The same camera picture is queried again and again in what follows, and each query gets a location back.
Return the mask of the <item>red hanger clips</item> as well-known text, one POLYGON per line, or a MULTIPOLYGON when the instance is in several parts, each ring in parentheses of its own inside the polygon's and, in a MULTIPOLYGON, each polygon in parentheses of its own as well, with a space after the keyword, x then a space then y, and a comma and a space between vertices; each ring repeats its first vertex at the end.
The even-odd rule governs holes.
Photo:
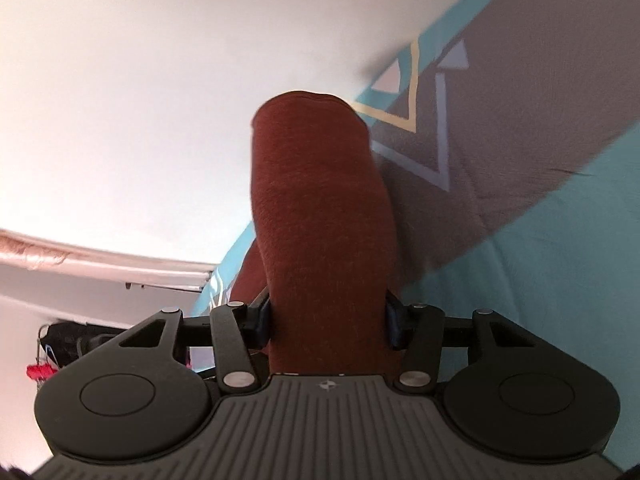
POLYGON ((58 372, 58 368, 50 363, 32 364, 26 367, 26 375, 34 382, 46 382, 58 372))

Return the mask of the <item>dark red knit sweater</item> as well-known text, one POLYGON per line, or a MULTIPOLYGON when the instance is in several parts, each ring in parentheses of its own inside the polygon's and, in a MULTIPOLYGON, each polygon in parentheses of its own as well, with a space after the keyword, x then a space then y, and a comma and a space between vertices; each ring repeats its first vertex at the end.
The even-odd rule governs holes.
POLYGON ((231 297, 269 292, 270 370, 396 375, 384 334, 396 228, 366 124, 336 96, 293 91, 265 102, 252 128, 256 240, 231 297))

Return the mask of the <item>pink wooden door frame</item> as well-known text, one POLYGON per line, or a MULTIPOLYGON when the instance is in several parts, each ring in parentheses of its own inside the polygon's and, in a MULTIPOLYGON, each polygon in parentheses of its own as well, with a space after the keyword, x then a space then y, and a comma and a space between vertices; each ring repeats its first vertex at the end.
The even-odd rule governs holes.
POLYGON ((52 272, 186 292, 199 292, 216 266, 104 252, 1 231, 1 262, 29 271, 52 272))

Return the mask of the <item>teal grey patterned bedsheet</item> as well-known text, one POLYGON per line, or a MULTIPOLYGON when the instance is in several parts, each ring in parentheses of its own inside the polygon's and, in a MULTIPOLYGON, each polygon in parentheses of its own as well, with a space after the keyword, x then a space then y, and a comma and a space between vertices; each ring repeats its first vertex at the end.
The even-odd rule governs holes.
POLYGON ((397 283, 491 308, 605 375, 639 458, 639 0, 459 0, 354 103, 397 283))

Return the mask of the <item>black bag on floor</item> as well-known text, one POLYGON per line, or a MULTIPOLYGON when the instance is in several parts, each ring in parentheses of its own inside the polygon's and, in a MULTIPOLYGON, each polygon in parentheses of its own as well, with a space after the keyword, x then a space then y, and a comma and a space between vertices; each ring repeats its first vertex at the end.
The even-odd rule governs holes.
POLYGON ((57 367, 64 367, 124 331, 124 328, 64 321, 48 325, 39 343, 47 358, 57 367))

